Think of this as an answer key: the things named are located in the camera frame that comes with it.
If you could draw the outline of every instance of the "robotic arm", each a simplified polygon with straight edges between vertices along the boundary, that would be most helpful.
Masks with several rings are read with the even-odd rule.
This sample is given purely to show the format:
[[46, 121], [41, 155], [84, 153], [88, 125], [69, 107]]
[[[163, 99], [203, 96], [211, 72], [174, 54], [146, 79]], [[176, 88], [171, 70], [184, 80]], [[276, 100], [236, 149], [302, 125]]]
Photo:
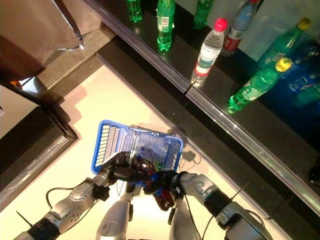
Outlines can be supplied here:
[[[121, 152], [104, 163], [93, 179], [87, 178], [76, 186], [68, 197], [58, 202], [40, 221], [16, 240], [55, 240], [72, 228], [80, 216], [91, 208], [96, 200], [109, 197], [109, 186], [117, 180], [144, 182], [146, 193], [155, 193], [162, 188], [177, 198], [194, 196], [216, 218], [218, 225], [226, 230], [225, 240], [272, 240], [268, 231], [238, 203], [227, 195], [205, 175], [173, 170], [160, 170], [154, 178], [154, 166], [141, 159], [130, 159], [130, 152]], [[157, 200], [161, 207], [164, 195]]]
[[68, 197], [58, 202], [40, 221], [15, 240], [55, 240], [72, 228], [80, 216], [91, 208], [96, 200], [109, 197], [109, 187], [118, 179], [141, 181], [144, 173], [139, 164], [130, 162], [130, 152], [121, 152], [102, 165], [99, 173], [76, 186]]
[[208, 177], [203, 174], [171, 170], [159, 172], [156, 185], [162, 185], [177, 196], [194, 196], [215, 217], [218, 225], [226, 230], [225, 240], [272, 240], [261, 223], [237, 202], [225, 195]]

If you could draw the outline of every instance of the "red bottle cap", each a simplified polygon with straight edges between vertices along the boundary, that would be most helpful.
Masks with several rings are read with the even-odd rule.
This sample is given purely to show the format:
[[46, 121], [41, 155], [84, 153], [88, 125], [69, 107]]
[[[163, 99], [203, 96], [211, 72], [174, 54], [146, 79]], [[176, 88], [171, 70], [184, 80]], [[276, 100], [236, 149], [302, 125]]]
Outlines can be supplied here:
[[224, 30], [226, 30], [228, 26], [228, 21], [225, 18], [218, 18], [215, 21], [214, 24], [214, 30], [216, 30], [217, 32], [223, 32]]

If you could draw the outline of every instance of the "white bottle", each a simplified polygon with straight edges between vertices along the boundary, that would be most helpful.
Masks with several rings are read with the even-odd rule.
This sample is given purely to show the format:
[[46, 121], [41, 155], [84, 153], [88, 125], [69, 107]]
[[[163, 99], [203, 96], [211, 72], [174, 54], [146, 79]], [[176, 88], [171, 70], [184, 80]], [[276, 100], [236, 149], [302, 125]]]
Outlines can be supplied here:
[[224, 18], [218, 18], [215, 21], [214, 28], [205, 37], [201, 46], [199, 57], [195, 63], [191, 82], [203, 82], [211, 70], [212, 65], [215, 63], [219, 53], [224, 44], [224, 31], [226, 30], [228, 22]]

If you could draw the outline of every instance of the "bottle cap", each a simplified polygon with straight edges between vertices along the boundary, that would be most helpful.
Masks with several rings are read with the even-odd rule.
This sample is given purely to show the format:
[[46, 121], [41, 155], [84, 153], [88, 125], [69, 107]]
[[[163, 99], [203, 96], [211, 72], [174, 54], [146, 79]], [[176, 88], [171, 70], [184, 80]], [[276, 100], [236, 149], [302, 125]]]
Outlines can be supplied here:
[[214, 30], [216, 30], [217, 32], [223, 32], [224, 30], [226, 30], [228, 26], [228, 21], [225, 18], [218, 18], [215, 21], [214, 24]]
[[292, 66], [292, 64], [293, 64], [293, 62], [289, 58], [283, 57], [279, 61], [276, 62], [275, 69], [278, 72], [283, 73], [283, 72], [287, 71]]
[[307, 17], [304, 17], [298, 22], [296, 27], [302, 31], [305, 31], [310, 27], [310, 25], [311, 25], [310, 19]]

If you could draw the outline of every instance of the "yellow bottle cap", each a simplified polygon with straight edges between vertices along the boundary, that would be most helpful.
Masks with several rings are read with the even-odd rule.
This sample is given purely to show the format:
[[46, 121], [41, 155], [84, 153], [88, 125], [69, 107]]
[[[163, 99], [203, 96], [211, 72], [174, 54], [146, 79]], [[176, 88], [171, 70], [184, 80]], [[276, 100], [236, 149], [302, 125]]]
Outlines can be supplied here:
[[289, 58], [283, 57], [279, 61], [276, 62], [275, 69], [278, 72], [283, 73], [283, 72], [287, 71], [292, 66], [292, 64], [293, 64], [293, 62]]
[[307, 17], [304, 17], [298, 22], [296, 27], [302, 31], [305, 31], [310, 27], [310, 25], [311, 25], [310, 19]]

